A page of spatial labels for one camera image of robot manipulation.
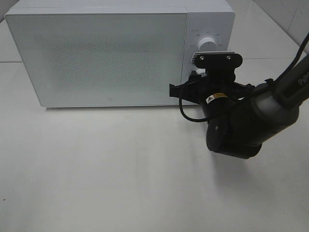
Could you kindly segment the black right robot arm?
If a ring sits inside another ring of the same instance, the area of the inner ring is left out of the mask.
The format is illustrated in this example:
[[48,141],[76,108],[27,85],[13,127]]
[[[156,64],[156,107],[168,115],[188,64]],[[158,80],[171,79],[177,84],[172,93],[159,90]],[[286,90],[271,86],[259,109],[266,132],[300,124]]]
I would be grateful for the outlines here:
[[309,59],[296,57],[277,79],[257,86],[236,82],[235,69],[242,62],[235,52],[196,52],[192,64],[206,73],[192,71],[185,83],[169,85],[169,95],[200,105],[210,151],[249,159],[297,121],[309,97]]

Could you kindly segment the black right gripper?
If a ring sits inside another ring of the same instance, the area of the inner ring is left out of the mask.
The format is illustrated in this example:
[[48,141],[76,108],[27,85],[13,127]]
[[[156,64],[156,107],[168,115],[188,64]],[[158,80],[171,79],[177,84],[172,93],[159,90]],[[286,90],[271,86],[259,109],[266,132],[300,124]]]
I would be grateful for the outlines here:
[[198,104],[205,116],[219,116],[250,96],[254,88],[252,84],[237,83],[235,75],[226,70],[207,74],[191,71],[184,84],[169,84],[169,96],[180,98],[182,116],[186,116],[183,100]]

